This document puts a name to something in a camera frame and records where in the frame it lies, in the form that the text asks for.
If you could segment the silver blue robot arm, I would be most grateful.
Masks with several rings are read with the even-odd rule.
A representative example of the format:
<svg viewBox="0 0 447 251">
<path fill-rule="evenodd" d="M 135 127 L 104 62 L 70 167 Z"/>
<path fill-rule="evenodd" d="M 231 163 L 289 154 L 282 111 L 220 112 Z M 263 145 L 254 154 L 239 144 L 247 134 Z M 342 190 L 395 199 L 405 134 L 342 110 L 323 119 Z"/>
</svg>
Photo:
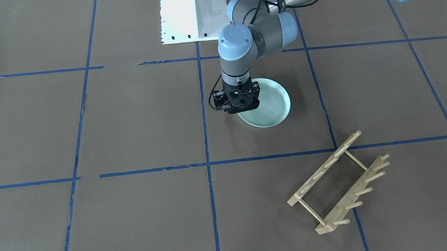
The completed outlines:
<svg viewBox="0 0 447 251">
<path fill-rule="evenodd" d="M 258 108 L 260 86 L 250 76 L 251 63 L 294 42 L 298 28 L 290 10 L 318 1 L 230 0 L 230 23 L 218 36 L 222 89 L 210 92 L 208 103 L 212 110 L 234 114 Z"/>
</svg>

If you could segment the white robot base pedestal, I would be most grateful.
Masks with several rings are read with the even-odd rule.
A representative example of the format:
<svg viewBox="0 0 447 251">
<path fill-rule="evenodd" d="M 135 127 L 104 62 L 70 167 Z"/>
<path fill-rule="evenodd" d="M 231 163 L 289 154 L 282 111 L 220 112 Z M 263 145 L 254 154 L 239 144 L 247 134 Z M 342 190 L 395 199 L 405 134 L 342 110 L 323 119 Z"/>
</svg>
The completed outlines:
<svg viewBox="0 0 447 251">
<path fill-rule="evenodd" d="M 159 0 L 161 43 L 215 40 L 230 24 L 227 0 Z"/>
</svg>

